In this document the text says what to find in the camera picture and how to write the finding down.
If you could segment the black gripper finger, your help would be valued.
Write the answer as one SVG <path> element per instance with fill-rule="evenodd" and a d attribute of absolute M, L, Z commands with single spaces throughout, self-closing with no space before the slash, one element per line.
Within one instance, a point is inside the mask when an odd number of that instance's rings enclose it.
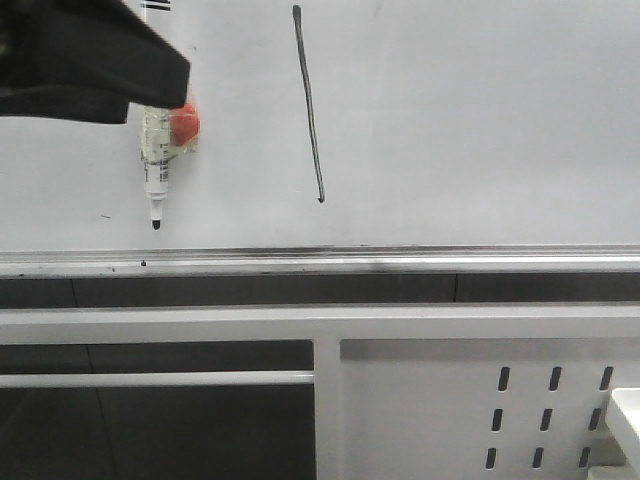
<path fill-rule="evenodd" d="M 190 63 L 161 34 L 168 1 L 4 1 L 1 114 L 123 124 L 129 106 L 181 107 Z"/>

